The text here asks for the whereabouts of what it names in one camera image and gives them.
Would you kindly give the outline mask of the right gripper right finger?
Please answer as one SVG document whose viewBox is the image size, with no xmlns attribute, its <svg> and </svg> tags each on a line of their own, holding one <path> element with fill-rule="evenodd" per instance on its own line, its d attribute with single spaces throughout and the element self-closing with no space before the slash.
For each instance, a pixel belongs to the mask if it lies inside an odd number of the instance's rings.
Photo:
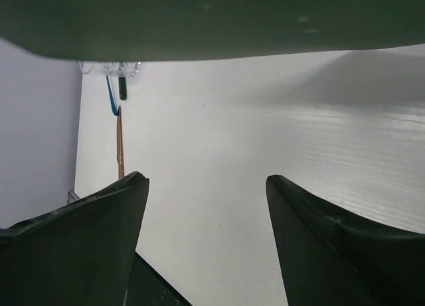
<svg viewBox="0 0 425 306">
<path fill-rule="evenodd" d="M 290 305 L 423 305 L 424 235 L 359 216 L 280 175 L 266 180 Z"/>
</svg>

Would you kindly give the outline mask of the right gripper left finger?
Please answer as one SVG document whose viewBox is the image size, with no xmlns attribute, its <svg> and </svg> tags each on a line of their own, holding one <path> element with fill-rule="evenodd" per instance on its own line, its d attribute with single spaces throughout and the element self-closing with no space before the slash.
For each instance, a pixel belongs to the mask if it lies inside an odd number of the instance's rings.
<svg viewBox="0 0 425 306">
<path fill-rule="evenodd" d="M 1 231 L 2 305 L 122 305 L 149 179 L 112 185 Z"/>
</svg>

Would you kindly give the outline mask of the dark green placemat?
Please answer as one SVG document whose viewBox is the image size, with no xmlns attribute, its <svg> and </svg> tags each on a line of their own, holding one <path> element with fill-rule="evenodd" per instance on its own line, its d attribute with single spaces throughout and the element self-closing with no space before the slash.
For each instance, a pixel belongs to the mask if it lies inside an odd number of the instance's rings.
<svg viewBox="0 0 425 306">
<path fill-rule="evenodd" d="M 91 61 L 392 48 L 424 42 L 424 0 L 1 0 L 1 37 Z"/>
</svg>

